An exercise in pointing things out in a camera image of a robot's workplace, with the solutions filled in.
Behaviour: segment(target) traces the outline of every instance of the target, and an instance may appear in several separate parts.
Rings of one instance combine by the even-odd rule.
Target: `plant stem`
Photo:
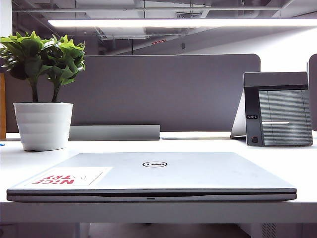
[[[57,102],[57,95],[58,95],[60,87],[61,87],[61,83],[59,83],[58,85],[54,85],[54,93],[53,93],[52,103]]]
[[[29,83],[32,88],[32,102],[33,103],[38,103],[38,90],[37,90],[37,80],[29,79]]]

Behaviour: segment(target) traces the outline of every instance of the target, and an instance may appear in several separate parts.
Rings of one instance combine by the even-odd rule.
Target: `ceiling light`
[[[269,18],[269,19],[90,19],[49,20],[55,27],[221,27],[221,26],[316,26],[317,19]]]

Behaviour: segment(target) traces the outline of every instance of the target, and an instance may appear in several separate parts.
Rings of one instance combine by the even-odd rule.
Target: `floor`
[[[235,224],[98,224],[89,238],[249,238]]]

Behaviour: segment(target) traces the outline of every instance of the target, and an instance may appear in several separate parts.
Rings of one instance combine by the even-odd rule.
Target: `heater grille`
[[[262,224],[262,238],[276,238],[276,225],[274,223]]]
[[[308,90],[259,91],[265,145],[312,145]]]

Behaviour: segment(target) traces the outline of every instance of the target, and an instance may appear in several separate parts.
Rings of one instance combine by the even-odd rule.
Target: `desk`
[[[286,202],[18,203],[6,189],[84,152],[235,152],[295,185]],[[311,147],[248,147],[229,138],[210,140],[69,142],[67,148],[23,151],[20,141],[1,147],[1,222],[91,223],[317,223],[317,133]]]

